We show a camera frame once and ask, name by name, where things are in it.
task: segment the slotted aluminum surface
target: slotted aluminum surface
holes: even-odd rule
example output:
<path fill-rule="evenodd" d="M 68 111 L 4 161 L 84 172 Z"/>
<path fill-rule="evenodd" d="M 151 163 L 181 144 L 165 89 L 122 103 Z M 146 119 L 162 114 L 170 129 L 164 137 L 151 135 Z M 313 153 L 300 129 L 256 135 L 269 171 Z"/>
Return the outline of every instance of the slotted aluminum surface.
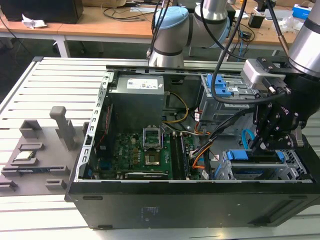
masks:
<path fill-rule="evenodd" d="M 44 58 L 32 62 L 0 104 L 0 170 L 21 136 L 24 119 L 38 119 L 43 127 L 56 126 L 52 106 L 63 105 L 66 117 L 81 126 L 92 114 L 106 65 L 145 66 L 145 60 Z M 186 61 L 188 67 L 212 68 L 214 62 Z M 242 68 L 229 62 L 224 70 Z M 304 130 L 320 154 L 320 113 Z M 299 213 L 279 227 L 91 230 L 73 203 L 63 195 L 0 197 L 0 239 L 320 239 L 320 206 Z"/>

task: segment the computer tower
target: computer tower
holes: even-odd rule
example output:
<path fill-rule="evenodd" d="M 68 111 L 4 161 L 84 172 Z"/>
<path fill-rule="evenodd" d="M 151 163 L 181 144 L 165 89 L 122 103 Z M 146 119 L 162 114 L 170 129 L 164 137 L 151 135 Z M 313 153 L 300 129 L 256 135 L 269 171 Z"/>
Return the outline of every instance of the computer tower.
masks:
<path fill-rule="evenodd" d="M 84 8 L 82 0 L 0 0 L 1 10 L 8 21 L 23 19 L 76 24 Z"/>

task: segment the floor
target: floor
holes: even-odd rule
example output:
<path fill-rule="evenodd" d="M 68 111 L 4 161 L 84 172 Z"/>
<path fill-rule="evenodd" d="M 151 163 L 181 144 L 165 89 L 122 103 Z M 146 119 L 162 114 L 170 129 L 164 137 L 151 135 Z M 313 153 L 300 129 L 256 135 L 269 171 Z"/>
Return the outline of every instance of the floor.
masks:
<path fill-rule="evenodd" d="M 42 57 L 60 57 L 53 51 L 53 40 L 42 39 L 21 39 L 26 49 L 16 39 L 11 40 L 13 48 L 6 48 L 0 41 L 0 102 L 6 97 L 11 88 L 15 85 L 21 74 L 33 59 L 33 56 Z M 104 53 L 99 53 L 96 42 L 84 42 L 85 53 L 82 53 L 82 45 L 78 41 L 68 42 L 72 58 L 112 58 L 112 59 L 145 59 L 148 50 L 148 44 L 138 43 L 103 43 Z M 217 48 L 205 49 L 196 48 L 194 57 L 188 56 L 189 49 L 183 50 L 185 60 L 195 61 L 217 61 L 220 50 Z M 272 51 L 250 49 L 246 53 L 247 58 L 256 58 L 258 56 L 270 56 Z"/>

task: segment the yellow wire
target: yellow wire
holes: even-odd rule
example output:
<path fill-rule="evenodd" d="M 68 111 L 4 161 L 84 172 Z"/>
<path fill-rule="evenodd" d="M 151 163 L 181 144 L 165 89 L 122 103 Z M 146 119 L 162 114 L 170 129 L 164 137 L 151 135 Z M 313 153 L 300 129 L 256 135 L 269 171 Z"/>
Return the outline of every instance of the yellow wire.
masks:
<path fill-rule="evenodd" d="M 188 108 L 188 106 L 187 106 L 187 104 L 186 104 L 186 102 L 178 95 L 178 94 L 176 94 L 176 93 L 174 93 L 174 92 L 170 92 L 170 94 L 173 94 L 173 95 L 175 95 L 178 99 L 180 99 L 180 101 L 183 103 L 183 105 L 185 106 L 185 115 L 183 116 L 183 118 L 181 118 L 181 119 L 178 119 L 178 120 L 173 120 L 173 121 L 163 121 L 163 123 L 165 123 L 165 124 L 176 124 L 176 123 L 180 123 L 180 122 L 182 122 L 183 120 L 185 120 L 187 117 L 188 117 L 188 114 L 189 114 L 189 108 Z"/>

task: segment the table surface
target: table surface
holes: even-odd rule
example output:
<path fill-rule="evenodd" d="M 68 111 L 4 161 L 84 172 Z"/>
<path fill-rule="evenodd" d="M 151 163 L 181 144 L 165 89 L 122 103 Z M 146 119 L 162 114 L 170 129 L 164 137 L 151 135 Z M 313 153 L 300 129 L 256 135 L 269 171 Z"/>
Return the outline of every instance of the table surface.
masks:
<path fill-rule="evenodd" d="M 19 127 L 25 118 L 38 119 L 42 127 L 56 127 L 49 112 L 52 106 L 63 104 L 72 124 L 82 126 L 92 115 L 106 65 L 123 64 L 146 66 L 147 62 L 50 57 L 32 62 L 0 104 L 0 170 L 21 137 Z M 185 61 L 185 65 L 214 69 L 216 63 Z M 238 62 L 222 65 L 224 70 L 242 67 L 243 63 Z M 320 114 L 317 113 L 303 130 L 318 154 L 319 128 Z M 95 240 L 283 239 L 276 236 L 315 240 L 320 239 L 320 206 L 310 207 L 278 227 L 91 230 L 75 205 L 65 202 L 63 195 L 16 196 L 0 197 L 0 223 L 1 240 L 64 240 L 75 236 Z"/>
<path fill-rule="evenodd" d="M 253 8 L 257 6 L 254 0 L 249 0 L 246 6 L 246 12 L 250 14 Z M 233 6 L 235 9 L 241 7 L 241 3 Z M 275 9 L 289 10 L 289 7 L 276 6 Z M 118 9 L 122 12 L 128 8 Z M 140 13 L 126 11 L 122 14 L 115 14 L 115 17 L 128 17 L 138 15 Z M 152 20 L 152 14 L 146 15 L 148 20 Z M 62 24 L 62 23 L 48 23 L 48 27 L 30 29 L 24 26 L 21 22 L 9 22 L 3 16 L 6 25 L 15 33 L 36 33 L 36 34 L 59 34 L 59 35 L 75 35 L 75 36 L 100 36 L 100 37 L 122 37 L 122 38 L 143 38 L 151 39 L 151 23 L 147 20 L 137 22 L 123 22 L 108 18 L 103 15 L 100 7 L 84 7 L 83 15 L 77 24 Z M 244 25 L 248 25 L 248 19 L 241 21 Z M 261 28 L 252 28 L 255 33 L 255 39 L 251 42 L 254 45 L 277 45 L 279 40 L 277 33 L 273 27 L 272 21 L 264 20 Z M 5 26 L 0 22 L 0 32 L 8 32 Z M 296 34 L 292 32 L 284 33 L 288 44 L 293 43 Z M 238 35 L 234 38 L 233 42 L 238 41 Z"/>

